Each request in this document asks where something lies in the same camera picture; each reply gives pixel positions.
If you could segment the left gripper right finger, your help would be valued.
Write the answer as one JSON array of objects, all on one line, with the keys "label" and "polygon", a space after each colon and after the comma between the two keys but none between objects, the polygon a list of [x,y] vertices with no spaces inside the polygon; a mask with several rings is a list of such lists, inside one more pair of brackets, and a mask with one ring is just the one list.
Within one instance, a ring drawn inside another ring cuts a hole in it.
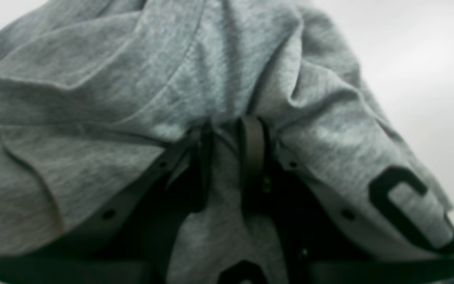
[{"label": "left gripper right finger", "polygon": [[402,234],[396,239],[315,179],[267,122],[240,118],[238,138],[243,207],[274,222],[290,283],[454,284],[454,229],[434,247],[389,197],[401,185],[429,195],[408,169],[390,166],[368,183],[368,204]]}]

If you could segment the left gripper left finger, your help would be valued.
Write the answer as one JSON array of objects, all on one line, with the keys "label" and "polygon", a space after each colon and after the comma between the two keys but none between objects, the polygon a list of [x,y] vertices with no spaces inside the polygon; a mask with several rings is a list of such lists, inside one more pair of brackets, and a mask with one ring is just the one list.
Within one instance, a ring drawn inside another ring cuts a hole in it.
[{"label": "left gripper left finger", "polygon": [[212,131],[189,131],[69,233],[0,257],[5,284],[164,284],[175,239],[207,205]]}]

